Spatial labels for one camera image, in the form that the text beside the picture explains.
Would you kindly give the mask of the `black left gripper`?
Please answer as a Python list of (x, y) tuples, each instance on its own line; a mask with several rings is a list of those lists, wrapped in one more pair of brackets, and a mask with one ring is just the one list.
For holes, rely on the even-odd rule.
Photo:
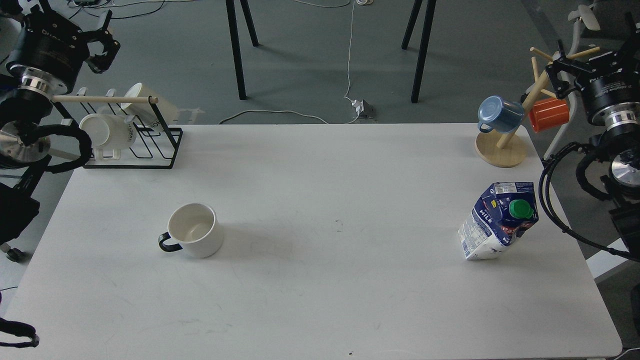
[[(89, 44), (100, 43), (102, 52), (89, 53)], [(19, 77), (26, 68), (52, 75), (62, 91), (72, 91), (85, 61), (91, 71), (107, 71), (121, 49), (109, 29), (88, 30), (54, 10), (32, 10), (23, 18), (17, 43), (6, 63), (10, 75)]]

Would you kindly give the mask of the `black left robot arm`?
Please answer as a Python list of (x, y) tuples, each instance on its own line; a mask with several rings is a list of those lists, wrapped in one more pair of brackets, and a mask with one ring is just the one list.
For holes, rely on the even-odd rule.
[[(9, 246), (39, 214), (32, 194), (44, 173), (64, 173), (84, 166), (91, 155), (91, 139), (71, 125), (41, 125), (51, 114), (55, 95), (70, 94), (82, 64), (96, 74), (107, 71), (121, 44), (108, 26), (112, 11), (99, 18), (98, 28), (84, 31), (41, 0), (23, 14), (16, 0), (1, 2), (1, 15), (18, 21), (21, 32), (10, 53), (1, 85), (10, 90), (1, 101), (1, 168), (25, 169), (13, 187), (1, 185), (1, 250), (14, 262), (25, 253)], [(71, 161), (50, 164), (50, 136), (76, 139), (79, 155)]]

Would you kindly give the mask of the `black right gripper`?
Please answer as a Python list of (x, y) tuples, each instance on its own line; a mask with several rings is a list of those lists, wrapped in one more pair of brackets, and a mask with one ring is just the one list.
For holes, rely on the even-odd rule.
[(608, 52), (581, 61), (567, 54), (557, 40), (557, 54), (544, 68), (558, 100), (574, 91), (582, 97), (588, 123), (609, 126), (611, 114), (622, 111), (639, 116), (639, 59)]

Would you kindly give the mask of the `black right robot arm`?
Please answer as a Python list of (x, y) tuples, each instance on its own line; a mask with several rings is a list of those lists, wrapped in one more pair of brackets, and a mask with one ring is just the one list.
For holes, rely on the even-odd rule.
[[(639, 260), (639, 50), (632, 36), (617, 51), (583, 62), (571, 59), (562, 42), (558, 57), (545, 68), (558, 98), (577, 91), (587, 121), (602, 126), (587, 143), (571, 142), (553, 155), (538, 182), (542, 210), (574, 239), (614, 256)], [(551, 203), (551, 178), (560, 161), (571, 152), (583, 152), (574, 171), (580, 188), (600, 201), (613, 202), (609, 214), (626, 250), (595, 243), (572, 230)]]

